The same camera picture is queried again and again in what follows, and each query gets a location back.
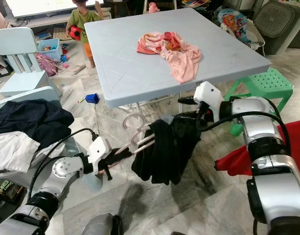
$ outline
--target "toy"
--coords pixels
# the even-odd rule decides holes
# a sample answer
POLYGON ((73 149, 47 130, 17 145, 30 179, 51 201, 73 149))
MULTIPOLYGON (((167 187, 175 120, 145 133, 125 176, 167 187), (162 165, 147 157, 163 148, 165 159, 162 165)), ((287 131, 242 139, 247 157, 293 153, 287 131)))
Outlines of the toy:
POLYGON ((62 55, 61 60, 62 60, 62 62, 67 62, 69 60, 69 56, 68 55, 62 55))
POLYGON ((155 13, 155 12, 159 12, 160 10, 158 9, 158 7, 156 6, 156 4, 154 2, 151 2, 149 4, 149 13, 155 13))
POLYGON ((69 30, 69 36, 71 36, 76 41, 80 41, 80 34, 81 29, 74 25, 69 30))
POLYGON ((97 104, 100 101, 100 97, 98 94, 89 94, 86 96, 86 101, 88 103, 97 104))
POLYGON ((69 65, 66 64, 66 63, 62 63, 62 66, 63 66, 64 68, 66 68, 66 69, 69 67, 69 65))
POLYGON ((48 50, 51 50, 51 47, 44 48, 44 51, 48 51, 48 50))

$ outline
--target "light blue table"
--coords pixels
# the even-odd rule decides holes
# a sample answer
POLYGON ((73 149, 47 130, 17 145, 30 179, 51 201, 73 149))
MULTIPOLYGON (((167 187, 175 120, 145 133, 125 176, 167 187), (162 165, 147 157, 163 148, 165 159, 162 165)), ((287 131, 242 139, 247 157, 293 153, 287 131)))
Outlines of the light blue table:
POLYGON ((85 24, 93 58, 109 108, 192 90, 265 72, 269 60, 190 8, 85 24), (185 84, 171 76, 159 55, 137 53, 144 33, 176 31, 203 54, 196 78, 185 84))

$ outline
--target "marble floor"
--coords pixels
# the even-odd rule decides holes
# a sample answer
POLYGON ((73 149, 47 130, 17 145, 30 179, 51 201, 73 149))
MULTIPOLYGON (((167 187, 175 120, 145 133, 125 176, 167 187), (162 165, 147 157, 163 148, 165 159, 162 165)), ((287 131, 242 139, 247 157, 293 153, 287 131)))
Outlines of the marble floor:
MULTIPOLYGON (((87 63, 79 43, 70 46, 69 55, 71 65, 87 63)), ((294 94, 281 113, 282 118, 285 122, 299 120, 300 49, 287 49, 283 54, 268 58, 272 67, 295 85, 294 94)), ((113 148, 123 146, 131 138, 138 120, 132 118, 128 129, 123 129, 122 121, 128 112, 105 106, 96 69, 86 68, 77 75, 62 73, 52 80, 63 91, 63 108, 75 117, 71 126, 73 131, 92 128, 106 137, 113 148), (77 103, 85 92, 98 93, 100 103, 77 103)), ((232 82, 216 84, 222 94, 231 85, 232 82)), ((189 108, 192 107, 184 106, 185 111, 189 108)), ((176 114, 177 99, 141 109, 149 122, 155 121, 162 114, 176 114)), ((51 220, 46 234, 79 235, 91 218, 112 213, 122 217, 126 235, 170 235, 172 231, 186 235, 251 235, 253 217, 246 189, 249 177, 231 177, 213 168, 215 160, 243 145, 241 137, 233 138, 229 134, 229 127, 229 123, 223 124, 201 135, 202 140, 197 144, 178 185, 142 181, 131 170, 133 157, 111 169, 113 180, 107 181, 104 175, 102 188, 97 179, 78 179, 71 185, 62 211, 51 220)), ((85 149, 91 143, 89 133, 79 134, 75 139, 85 149)), ((266 234, 265 225, 259 224, 258 234, 266 234)))

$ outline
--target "white plastic hanger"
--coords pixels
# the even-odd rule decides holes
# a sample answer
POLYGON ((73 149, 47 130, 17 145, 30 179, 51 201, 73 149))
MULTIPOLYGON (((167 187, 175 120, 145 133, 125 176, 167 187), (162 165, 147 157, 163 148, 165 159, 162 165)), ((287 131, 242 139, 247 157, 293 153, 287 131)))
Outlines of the white plastic hanger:
MULTIPOLYGON (((143 114, 141 114, 141 113, 133 113, 133 114, 128 115, 124 119, 124 121, 122 123, 124 129, 128 129, 126 123, 127 123, 128 119, 130 119, 131 117, 140 118, 141 121, 142 121, 142 124, 137 128, 137 132, 133 135, 133 137, 131 138, 131 141, 129 143, 127 143, 126 145, 124 145, 121 149, 119 149, 115 154, 121 153, 123 150, 125 150, 126 148, 128 148, 130 145, 139 146, 140 144, 143 144, 143 143, 145 143, 145 142, 153 139, 154 136, 155 136, 154 134, 151 134, 148 137, 145 137, 144 139, 136 142, 135 139, 136 139, 136 137, 138 137, 138 135, 140 135, 140 133, 145 132, 146 130, 151 130, 151 128, 148 126, 149 123, 146 122, 145 116, 143 114)), ((152 140, 151 142, 149 142, 149 143, 145 144, 144 146, 138 148, 136 151, 133 152, 133 154, 137 154, 137 153, 143 151, 147 147, 153 145, 154 142, 155 142, 155 140, 152 140)))

